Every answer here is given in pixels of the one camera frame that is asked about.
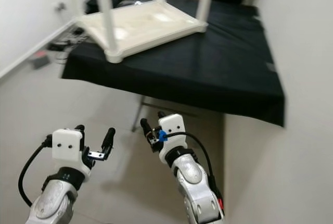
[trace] table top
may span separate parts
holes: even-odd
[[[197,0],[167,0],[194,16]],[[285,96],[254,7],[212,1],[206,33],[106,61],[94,43],[68,56],[62,78],[284,125]]]

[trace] table leg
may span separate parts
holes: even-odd
[[[137,112],[136,112],[136,115],[135,115],[135,118],[134,118],[134,122],[133,122],[133,125],[132,125],[132,132],[134,132],[136,130],[136,123],[139,119],[139,116],[140,116],[141,109],[142,109],[142,106],[144,104],[145,98],[146,97],[144,95],[142,95],[141,98],[140,98],[140,105],[139,105],[139,108],[137,109]]]

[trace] gray floor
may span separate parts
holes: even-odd
[[[130,131],[140,96],[60,79],[62,68],[53,63],[32,70],[26,64],[0,81],[0,223],[26,221],[29,208],[17,190],[21,168],[46,134],[78,124],[86,126],[86,144],[94,150],[109,127],[117,133],[109,160],[96,164],[91,180],[79,191],[72,224],[187,223],[168,166],[151,153],[139,128]],[[221,181],[221,114],[152,98],[146,101],[196,115],[184,117],[186,128],[205,142]],[[144,107],[141,116],[153,123],[157,111]],[[201,157],[200,150],[190,145]],[[30,199],[40,194],[46,176],[53,172],[50,150],[44,150],[24,181]]]

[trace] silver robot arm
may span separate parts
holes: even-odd
[[[73,216],[73,204],[83,182],[89,180],[95,160],[106,160],[113,146],[116,131],[110,128],[100,152],[92,152],[84,145],[84,126],[59,129],[49,135],[43,147],[52,148],[52,158],[58,172],[50,175],[42,187],[42,194],[31,204],[25,195],[22,182],[24,174],[36,155],[29,159],[19,180],[19,191],[30,206],[25,224],[68,224]]]
[[[183,117],[178,114],[165,116],[159,112],[159,126],[152,129],[146,119],[140,123],[153,152],[168,164],[175,175],[179,191],[184,197],[185,211],[190,224],[223,224],[222,197],[210,167],[210,175],[199,164],[193,150],[187,148]]]

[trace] wall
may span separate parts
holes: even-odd
[[[70,21],[69,10],[55,12],[59,1],[69,5],[69,0],[0,0],[0,77]]]
[[[229,223],[333,222],[331,0],[258,0],[287,94],[287,127],[226,117]]]

